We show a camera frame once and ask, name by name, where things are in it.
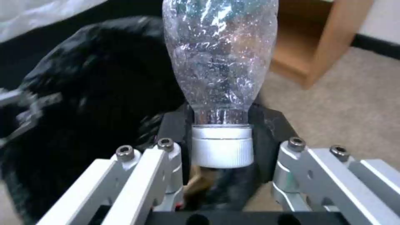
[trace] wooden cabinet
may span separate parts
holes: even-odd
[[[310,88],[348,49],[373,0],[280,0],[271,71]]]

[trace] beige carpet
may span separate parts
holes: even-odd
[[[310,147],[340,144],[400,170],[400,61],[351,48],[310,90],[270,74],[264,103],[282,111]],[[279,210],[262,187],[246,210]],[[18,224],[0,188],[0,224]]]

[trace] metal linkage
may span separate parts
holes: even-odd
[[[400,174],[383,161],[358,162],[342,146],[309,149],[292,138],[280,146],[272,194],[284,210],[310,205],[339,210],[350,224],[400,224],[399,183]]]
[[[0,88],[0,108],[10,104],[16,104],[20,107],[27,107],[25,112],[16,116],[19,121],[19,127],[7,137],[0,139],[0,148],[7,142],[24,134],[34,128],[38,120],[43,116],[42,108],[62,101],[61,93],[50,94],[37,98],[36,94],[21,91],[18,89],[6,91]]]
[[[96,159],[42,217],[39,225],[88,224],[101,205],[112,205],[140,160],[138,150],[130,161]]]
[[[173,211],[183,200],[180,146],[158,146],[141,155],[130,145],[110,160],[97,159],[39,221],[39,225],[88,224],[101,205],[111,205],[102,224],[144,224],[154,211]]]
[[[145,150],[104,219],[104,225],[141,225],[153,206],[156,206],[154,211],[171,211],[182,201],[180,147],[170,139],[161,139],[158,143],[167,142],[172,145]]]

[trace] white bottle cap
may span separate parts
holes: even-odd
[[[192,163],[209,168],[239,168],[252,164],[250,125],[194,125]]]

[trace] black plastic bag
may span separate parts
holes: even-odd
[[[63,97],[3,150],[2,178],[25,223],[38,221],[94,159],[123,144],[145,148],[162,114],[183,104],[162,26],[133,17],[83,27],[25,77],[20,88]]]

